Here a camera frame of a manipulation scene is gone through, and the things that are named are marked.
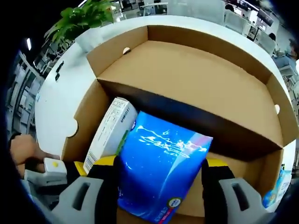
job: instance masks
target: blue package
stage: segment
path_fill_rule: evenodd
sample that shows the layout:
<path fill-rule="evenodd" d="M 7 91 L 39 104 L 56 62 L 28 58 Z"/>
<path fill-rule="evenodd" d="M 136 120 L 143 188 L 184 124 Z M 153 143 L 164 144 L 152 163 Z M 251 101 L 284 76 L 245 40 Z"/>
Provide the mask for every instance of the blue package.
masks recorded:
<path fill-rule="evenodd" d="M 212 142 L 144 112 L 120 152 L 118 204 L 153 223 L 167 223 L 185 198 Z"/>

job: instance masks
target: white table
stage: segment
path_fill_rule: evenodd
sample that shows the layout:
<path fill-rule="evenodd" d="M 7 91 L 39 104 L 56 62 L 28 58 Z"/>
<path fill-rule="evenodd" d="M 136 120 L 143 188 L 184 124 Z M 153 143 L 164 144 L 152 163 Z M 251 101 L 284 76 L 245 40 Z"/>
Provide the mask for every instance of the white table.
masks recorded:
<path fill-rule="evenodd" d="M 269 54 L 246 37 L 216 23 L 172 15 L 138 17 L 93 29 L 98 37 L 97 40 L 93 40 L 93 45 L 145 25 L 167 25 L 198 30 L 234 44 L 263 63 L 276 76 L 290 100 L 283 78 Z M 62 61 L 64 65 L 56 82 L 56 69 Z M 77 129 L 74 114 L 94 79 L 86 53 L 74 43 L 48 74 L 36 99 L 36 133 L 42 150 L 61 155 L 65 138 L 72 136 Z M 295 147 L 295 141 L 285 147 L 285 170 L 292 169 Z"/>

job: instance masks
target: person's hand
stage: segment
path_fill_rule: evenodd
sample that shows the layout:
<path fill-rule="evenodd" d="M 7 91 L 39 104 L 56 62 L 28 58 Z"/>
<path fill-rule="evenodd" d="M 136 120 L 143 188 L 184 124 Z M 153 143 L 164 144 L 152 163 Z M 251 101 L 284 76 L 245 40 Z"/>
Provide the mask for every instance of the person's hand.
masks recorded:
<path fill-rule="evenodd" d="M 11 141 L 10 153 L 22 177 L 25 172 L 25 161 L 28 158 L 35 158 L 41 162 L 36 167 L 39 172 L 44 172 L 44 158 L 60 159 L 57 155 L 42 151 L 31 135 L 16 136 Z"/>

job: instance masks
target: yellow button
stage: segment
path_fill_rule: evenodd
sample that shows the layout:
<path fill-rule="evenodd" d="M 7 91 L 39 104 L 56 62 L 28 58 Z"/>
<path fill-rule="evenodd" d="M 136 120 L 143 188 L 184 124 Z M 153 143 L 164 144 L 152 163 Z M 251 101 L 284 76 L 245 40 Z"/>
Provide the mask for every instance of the yellow button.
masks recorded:
<path fill-rule="evenodd" d="M 53 162 L 52 165 L 53 165 L 54 167 L 58 167 L 58 162 Z"/>

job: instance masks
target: white product box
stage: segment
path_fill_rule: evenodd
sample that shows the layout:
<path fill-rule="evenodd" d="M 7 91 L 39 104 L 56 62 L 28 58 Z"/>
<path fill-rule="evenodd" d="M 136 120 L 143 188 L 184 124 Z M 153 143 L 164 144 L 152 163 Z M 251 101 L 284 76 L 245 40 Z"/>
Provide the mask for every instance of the white product box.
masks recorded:
<path fill-rule="evenodd" d="M 137 118 L 137 111 L 124 98 L 115 98 L 109 106 L 93 138 L 83 168 L 88 174 L 101 157 L 115 155 L 122 137 Z"/>

